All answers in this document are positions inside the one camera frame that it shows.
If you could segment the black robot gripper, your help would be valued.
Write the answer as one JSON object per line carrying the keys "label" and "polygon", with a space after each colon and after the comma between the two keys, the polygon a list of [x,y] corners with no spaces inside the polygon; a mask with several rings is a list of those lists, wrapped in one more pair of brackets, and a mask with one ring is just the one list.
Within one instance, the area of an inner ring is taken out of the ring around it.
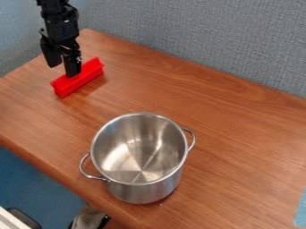
{"label": "black robot gripper", "polygon": [[[40,30],[40,49],[49,66],[57,67],[65,62],[69,78],[82,72],[82,52],[78,42],[79,12],[71,5],[43,5],[42,18],[46,30]],[[55,45],[61,45],[62,55]]]}

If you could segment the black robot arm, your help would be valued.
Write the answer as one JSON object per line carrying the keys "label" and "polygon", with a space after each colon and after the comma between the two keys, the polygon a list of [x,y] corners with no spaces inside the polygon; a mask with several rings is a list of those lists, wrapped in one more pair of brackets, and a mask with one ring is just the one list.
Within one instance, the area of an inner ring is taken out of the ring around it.
{"label": "black robot arm", "polygon": [[65,64],[66,75],[82,72],[79,12],[70,0],[36,0],[46,28],[40,29],[40,49],[49,66]]}

